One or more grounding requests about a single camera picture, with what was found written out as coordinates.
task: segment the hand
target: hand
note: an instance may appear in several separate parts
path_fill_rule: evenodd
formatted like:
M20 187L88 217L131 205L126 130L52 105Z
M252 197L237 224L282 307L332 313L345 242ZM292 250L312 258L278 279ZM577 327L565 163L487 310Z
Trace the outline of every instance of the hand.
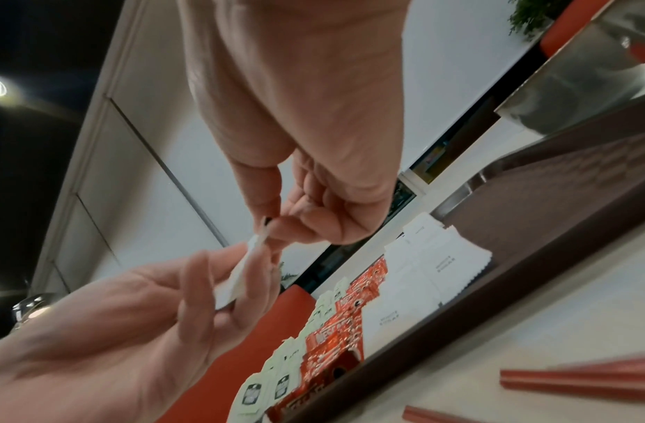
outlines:
M193 96L256 222L281 215L272 238L303 243L378 229L401 160L409 0L179 4Z
M0 423L154 422L276 300L279 270L262 246L244 268L245 294L215 312L212 285L245 253L199 252L94 282L2 339Z

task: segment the palm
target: palm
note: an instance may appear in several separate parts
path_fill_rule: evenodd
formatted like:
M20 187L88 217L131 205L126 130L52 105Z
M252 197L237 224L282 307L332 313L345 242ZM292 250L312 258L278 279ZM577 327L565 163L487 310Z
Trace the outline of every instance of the palm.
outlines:
M244 252L203 252L90 284L0 341L0 422L155 421L273 303L278 277L265 281L263 247L247 263L247 295L213 312L208 282Z
M256 221L283 212L288 242L376 230L401 159L409 0L179 1L194 97Z

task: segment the brown tray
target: brown tray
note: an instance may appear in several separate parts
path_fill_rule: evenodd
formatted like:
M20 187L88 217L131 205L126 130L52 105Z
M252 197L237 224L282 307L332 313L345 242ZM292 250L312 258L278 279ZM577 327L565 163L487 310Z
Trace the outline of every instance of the brown tray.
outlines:
M492 267L287 422L338 417L644 222L645 97L498 159L432 215L492 251Z

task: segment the person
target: person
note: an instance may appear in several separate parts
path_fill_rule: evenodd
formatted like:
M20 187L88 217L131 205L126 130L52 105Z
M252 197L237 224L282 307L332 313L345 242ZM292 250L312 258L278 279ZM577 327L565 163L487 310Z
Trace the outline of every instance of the person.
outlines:
M408 0L178 0L189 85L270 243L245 292L212 287L246 245L93 282L0 340L0 423L154 422L237 346L279 293L293 242L365 238L401 159L401 33ZM281 204L277 165L293 156Z

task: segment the dark ceiling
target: dark ceiling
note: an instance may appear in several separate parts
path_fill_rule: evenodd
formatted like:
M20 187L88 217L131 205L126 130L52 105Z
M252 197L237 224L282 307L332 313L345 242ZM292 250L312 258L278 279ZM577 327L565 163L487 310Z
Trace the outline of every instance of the dark ceiling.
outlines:
M31 280L123 0L0 0L0 336Z

